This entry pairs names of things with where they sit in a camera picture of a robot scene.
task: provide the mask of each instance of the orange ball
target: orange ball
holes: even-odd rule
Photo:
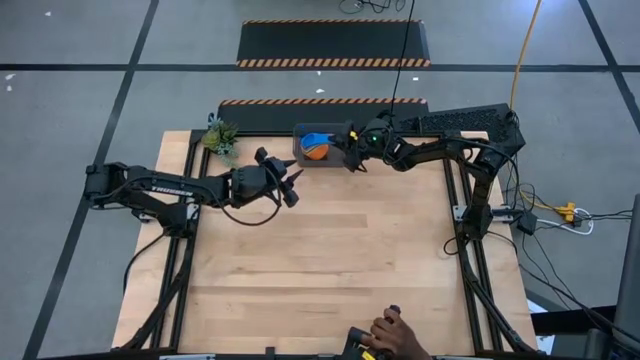
[[[324,144],[310,149],[302,149],[302,153],[311,160],[322,160],[329,153],[329,145]]]

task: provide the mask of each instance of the white cable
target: white cable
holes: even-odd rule
[[[593,223],[593,220],[591,219],[591,214],[589,214],[589,212],[587,210],[582,209],[582,208],[576,208],[573,212],[576,215],[578,215],[578,213],[580,213],[580,212],[582,212],[582,213],[587,215],[587,218],[589,219],[589,223],[588,223],[589,230],[584,231],[584,232],[583,231],[578,231],[578,230],[572,229],[572,228],[570,228],[568,226],[565,226],[565,225],[562,225],[562,224],[558,224],[557,222],[553,222],[553,221],[545,220],[545,219],[538,219],[538,222],[541,222],[541,223],[544,223],[544,224],[553,225],[553,226],[557,226],[557,227],[559,227],[561,229],[567,230],[569,232],[572,232],[572,233],[578,234],[578,235],[583,235],[583,236],[591,235],[591,233],[593,232],[593,227],[595,226],[595,224]]]

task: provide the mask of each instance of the black and orange striped edge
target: black and orange striped edge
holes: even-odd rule
[[[238,60],[236,66],[243,68],[345,68],[345,67],[390,67],[402,63],[405,68],[424,68],[431,64],[429,59],[244,59]]]
[[[406,19],[319,19],[319,20],[247,20],[242,24],[317,24],[317,23],[389,23],[407,22]],[[411,20],[411,22],[422,22],[422,20]]]
[[[307,104],[391,104],[391,98],[338,98],[338,99],[253,99],[223,100],[220,106],[232,105],[307,105]],[[396,98],[396,104],[426,104],[423,98]]]

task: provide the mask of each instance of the blue object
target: blue object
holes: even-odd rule
[[[333,141],[329,140],[331,134],[309,133],[300,139],[300,146],[303,149],[309,149],[320,145],[331,145]]]

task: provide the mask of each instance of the green plant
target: green plant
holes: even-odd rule
[[[233,159],[238,157],[238,152],[233,144],[238,142],[235,138],[238,134],[238,126],[225,123],[220,119],[209,116],[209,131],[202,137],[202,144],[218,155],[222,162],[231,167],[236,167]]]

